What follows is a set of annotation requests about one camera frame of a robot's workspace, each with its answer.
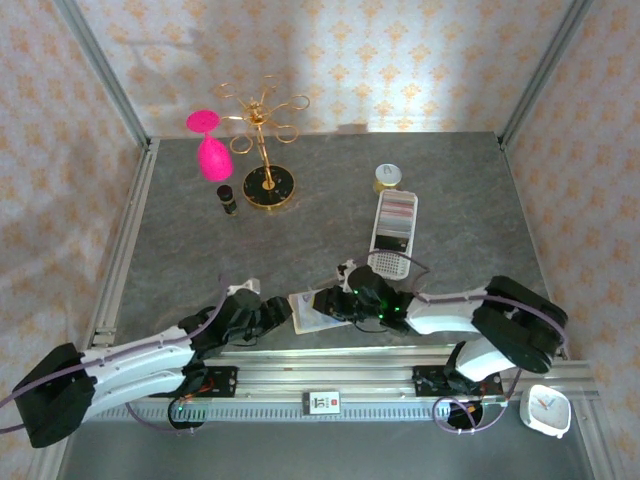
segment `patterned wallpaper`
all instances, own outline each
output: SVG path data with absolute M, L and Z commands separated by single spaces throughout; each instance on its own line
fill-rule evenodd
M 53 2 L 0 2 L 0 31 L 4 397 L 83 340 L 139 151 Z M 24 478 L 32 455 L 24 432 L 0 436 L 0 478 Z
M 305 132 L 500 132 L 570 3 L 79 0 L 147 133 L 179 137 L 191 111 L 237 113 L 217 84 L 274 73 L 279 100 L 311 97 Z
M 509 151 L 571 353 L 640 472 L 640 3 L 596 0 Z

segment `gold ring holder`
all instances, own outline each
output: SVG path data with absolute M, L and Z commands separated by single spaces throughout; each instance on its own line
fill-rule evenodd
M 275 129 L 275 137 L 281 143 L 294 142 L 300 132 L 293 125 L 281 125 L 273 120 L 273 114 L 280 109 L 292 112 L 309 108 L 311 100 L 306 95 L 293 95 L 285 103 L 273 108 L 264 102 L 268 93 L 273 93 L 280 86 L 281 79 L 276 75 L 262 77 L 262 93 L 260 100 L 250 97 L 248 102 L 240 98 L 240 92 L 232 83 L 218 85 L 214 92 L 219 98 L 235 98 L 242 105 L 242 115 L 230 115 L 221 120 L 242 120 L 247 124 L 247 131 L 237 135 L 229 142 L 229 149 L 238 155 L 245 155 L 254 145 L 253 137 L 258 144 L 258 152 L 263 166 L 253 169 L 244 179 L 242 191 L 252 205 L 272 210 L 283 205 L 293 195 L 295 180 L 291 172 L 278 165 L 272 165 L 264 142 L 263 127 Z M 248 142 L 246 148 L 240 148 L 238 142 Z

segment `black bottle cap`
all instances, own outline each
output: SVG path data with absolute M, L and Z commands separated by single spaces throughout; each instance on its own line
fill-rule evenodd
M 233 200 L 233 189 L 229 185 L 220 185 L 217 194 L 223 202 Z

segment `white grater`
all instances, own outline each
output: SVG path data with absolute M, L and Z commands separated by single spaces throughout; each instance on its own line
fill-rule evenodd
M 411 256 L 416 231 L 418 197 L 415 193 L 383 190 L 378 200 L 376 221 L 369 251 L 394 250 Z M 409 275 L 411 262 L 392 253 L 370 255 L 371 269 L 388 280 L 402 280 Z

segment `black round base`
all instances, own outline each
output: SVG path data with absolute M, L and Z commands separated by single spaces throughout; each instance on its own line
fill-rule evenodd
M 291 172 L 278 165 L 271 165 L 270 170 L 275 183 L 271 190 L 265 188 L 267 185 L 264 166 L 252 170 L 244 179 L 242 192 L 254 207 L 272 210 L 284 205 L 293 196 L 295 181 Z

